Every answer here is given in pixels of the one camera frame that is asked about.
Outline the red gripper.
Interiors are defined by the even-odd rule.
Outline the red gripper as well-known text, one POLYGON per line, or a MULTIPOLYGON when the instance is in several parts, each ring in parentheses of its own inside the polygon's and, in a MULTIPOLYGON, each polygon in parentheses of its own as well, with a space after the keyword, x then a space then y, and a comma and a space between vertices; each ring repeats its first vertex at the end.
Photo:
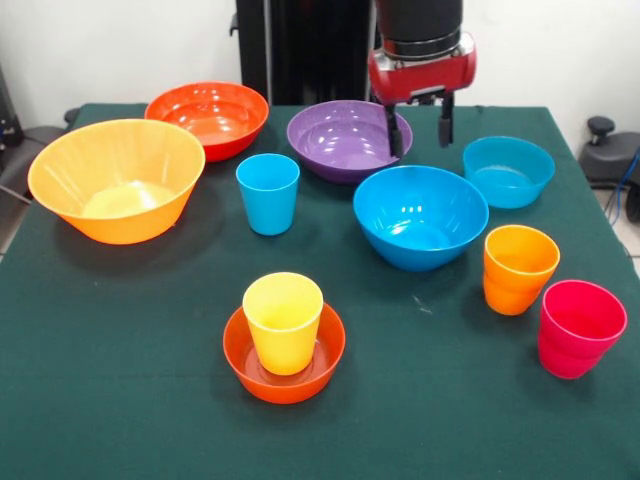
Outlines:
POLYGON ((450 53, 439 58, 400 60, 389 57, 382 49, 369 52, 369 79, 373 94, 385 105, 391 157, 401 158, 404 152, 395 105, 411 103, 423 96, 442 96, 439 144, 446 148, 453 143, 453 92, 471 85, 476 66, 476 45, 468 32, 462 33, 458 45, 450 53))

